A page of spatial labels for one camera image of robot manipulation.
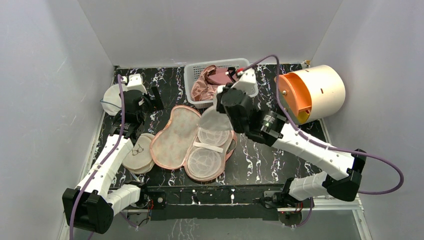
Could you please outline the peach patterned mesh laundry bag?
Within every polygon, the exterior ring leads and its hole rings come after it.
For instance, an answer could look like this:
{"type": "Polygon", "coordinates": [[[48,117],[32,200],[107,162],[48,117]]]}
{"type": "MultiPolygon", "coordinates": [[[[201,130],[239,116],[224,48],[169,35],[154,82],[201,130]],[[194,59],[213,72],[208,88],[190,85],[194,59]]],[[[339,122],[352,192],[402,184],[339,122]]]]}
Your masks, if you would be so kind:
{"type": "Polygon", "coordinates": [[[197,182],[220,176],[237,146],[237,136],[232,130],[205,129],[201,120],[202,115],[194,108],[175,106],[167,125],[150,144],[155,164],[168,170],[184,168],[197,182]]]}

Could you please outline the white satin bra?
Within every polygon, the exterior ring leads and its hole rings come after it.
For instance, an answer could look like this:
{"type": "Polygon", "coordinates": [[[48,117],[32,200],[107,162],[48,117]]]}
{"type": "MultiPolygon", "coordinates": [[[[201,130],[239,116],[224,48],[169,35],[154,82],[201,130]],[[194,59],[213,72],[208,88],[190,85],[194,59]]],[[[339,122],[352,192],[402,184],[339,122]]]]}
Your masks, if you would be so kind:
{"type": "Polygon", "coordinates": [[[233,130],[229,117],[225,113],[219,113],[215,106],[211,106],[203,112],[198,126],[209,131],[233,130]]]}

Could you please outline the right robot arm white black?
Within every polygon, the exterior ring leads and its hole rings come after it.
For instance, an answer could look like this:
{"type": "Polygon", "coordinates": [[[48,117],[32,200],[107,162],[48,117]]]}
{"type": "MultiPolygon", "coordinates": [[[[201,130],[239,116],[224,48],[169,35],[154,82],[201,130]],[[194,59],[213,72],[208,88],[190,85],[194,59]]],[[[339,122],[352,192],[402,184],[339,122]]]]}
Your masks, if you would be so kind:
{"type": "Polygon", "coordinates": [[[332,149],[323,142],[287,122],[270,110],[260,110],[243,91],[220,86],[214,103],[216,111],[226,115],[232,129],[245,134],[253,142],[289,152],[321,169],[320,173],[303,178],[288,178],[275,203],[288,207],[316,196],[330,195],[338,200],[355,200],[362,180],[366,157],[332,149]]]}

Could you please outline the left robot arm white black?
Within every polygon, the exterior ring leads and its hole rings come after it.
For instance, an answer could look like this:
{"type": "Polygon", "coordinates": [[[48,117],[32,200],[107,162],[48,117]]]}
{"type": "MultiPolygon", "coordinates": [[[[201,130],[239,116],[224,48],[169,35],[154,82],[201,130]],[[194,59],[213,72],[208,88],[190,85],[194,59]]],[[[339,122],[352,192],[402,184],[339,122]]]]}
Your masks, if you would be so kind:
{"type": "Polygon", "coordinates": [[[130,181],[110,191],[124,158],[132,151],[136,131],[146,118],[164,109],[160,92],[151,87],[154,97],[135,89],[118,93],[124,109],[113,117],[105,145],[96,162],[75,188],[67,188],[62,195],[66,222],[70,229],[78,228],[104,234],[114,216],[133,204],[144,208],[149,194],[142,183],[130,181]]]}

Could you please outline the round white mesh laundry bag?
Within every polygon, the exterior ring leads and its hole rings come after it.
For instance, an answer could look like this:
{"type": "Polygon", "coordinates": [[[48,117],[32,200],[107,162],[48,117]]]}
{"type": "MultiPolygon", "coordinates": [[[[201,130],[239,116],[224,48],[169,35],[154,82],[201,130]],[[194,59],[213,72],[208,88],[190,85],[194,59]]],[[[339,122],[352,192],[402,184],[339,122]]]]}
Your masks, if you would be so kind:
{"type": "Polygon", "coordinates": [[[123,98],[121,97],[121,90],[119,84],[114,84],[109,87],[100,100],[103,110],[109,116],[116,116],[122,110],[123,98]]]}

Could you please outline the pink bra black trim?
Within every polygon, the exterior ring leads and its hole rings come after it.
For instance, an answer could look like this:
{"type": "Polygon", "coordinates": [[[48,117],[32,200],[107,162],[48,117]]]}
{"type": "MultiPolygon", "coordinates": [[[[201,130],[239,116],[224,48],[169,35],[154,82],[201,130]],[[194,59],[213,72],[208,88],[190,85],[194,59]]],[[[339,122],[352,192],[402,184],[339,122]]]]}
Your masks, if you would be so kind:
{"type": "Polygon", "coordinates": [[[206,81],[211,85],[226,85],[239,80],[238,73],[242,70],[235,67],[223,67],[212,70],[207,74],[206,81]]]}

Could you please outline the pink satin garment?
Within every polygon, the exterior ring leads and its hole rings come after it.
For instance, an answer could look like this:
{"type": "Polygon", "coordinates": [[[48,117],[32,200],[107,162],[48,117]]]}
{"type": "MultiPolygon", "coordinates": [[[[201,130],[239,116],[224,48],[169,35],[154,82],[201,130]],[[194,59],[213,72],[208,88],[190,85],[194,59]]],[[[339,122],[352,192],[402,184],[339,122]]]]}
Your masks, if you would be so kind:
{"type": "Polygon", "coordinates": [[[195,102],[212,100],[218,88],[217,84],[209,83],[209,76],[216,73],[217,67],[210,65],[204,68],[191,88],[190,97],[195,102]]]}

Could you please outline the white orange toy washing drum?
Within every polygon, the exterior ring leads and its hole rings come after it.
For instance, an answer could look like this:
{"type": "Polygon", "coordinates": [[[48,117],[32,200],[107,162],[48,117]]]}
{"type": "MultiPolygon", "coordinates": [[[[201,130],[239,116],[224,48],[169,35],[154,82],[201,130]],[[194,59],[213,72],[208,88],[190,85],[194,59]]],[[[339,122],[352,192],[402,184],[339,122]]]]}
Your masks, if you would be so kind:
{"type": "Polygon", "coordinates": [[[328,65],[280,74],[274,81],[284,108],[297,125],[329,117],[345,102],[343,80],[328,65]]]}

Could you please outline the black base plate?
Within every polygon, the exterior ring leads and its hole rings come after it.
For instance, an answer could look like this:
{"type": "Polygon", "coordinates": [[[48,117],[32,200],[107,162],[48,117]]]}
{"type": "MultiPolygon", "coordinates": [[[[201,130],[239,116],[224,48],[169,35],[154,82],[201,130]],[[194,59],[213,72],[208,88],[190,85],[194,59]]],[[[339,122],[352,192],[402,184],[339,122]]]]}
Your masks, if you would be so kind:
{"type": "Polygon", "coordinates": [[[152,200],[152,220],[262,219],[277,221],[284,208],[300,204],[282,184],[148,186],[141,196],[152,200]]]}

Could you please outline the aluminium frame rail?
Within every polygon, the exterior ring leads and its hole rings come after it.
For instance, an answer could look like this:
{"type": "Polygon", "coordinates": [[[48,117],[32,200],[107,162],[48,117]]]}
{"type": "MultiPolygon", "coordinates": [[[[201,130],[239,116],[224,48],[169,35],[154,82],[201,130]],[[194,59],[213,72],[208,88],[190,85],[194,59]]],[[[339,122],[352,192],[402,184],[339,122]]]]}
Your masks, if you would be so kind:
{"type": "Polygon", "coordinates": [[[184,167],[190,178],[208,182],[225,168],[236,142],[236,133],[267,146],[287,151],[318,167],[321,172],[304,178],[290,178],[281,191],[264,196],[262,203],[272,208],[296,207],[300,202],[331,195],[351,202],[362,179],[367,153],[342,150],[304,133],[272,111],[256,110],[242,115],[219,113],[208,108],[203,114],[185,105],[171,110],[170,119],[156,135],[140,135],[147,145],[133,142],[135,130],[144,123],[141,111],[120,110],[106,145],[83,180],[62,195],[67,223],[70,227],[105,233],[113,217],[132,204],[147,204],[148,187],[127,183],[110,192],[109,187],[127,156],[169,170],[184,167]]]}

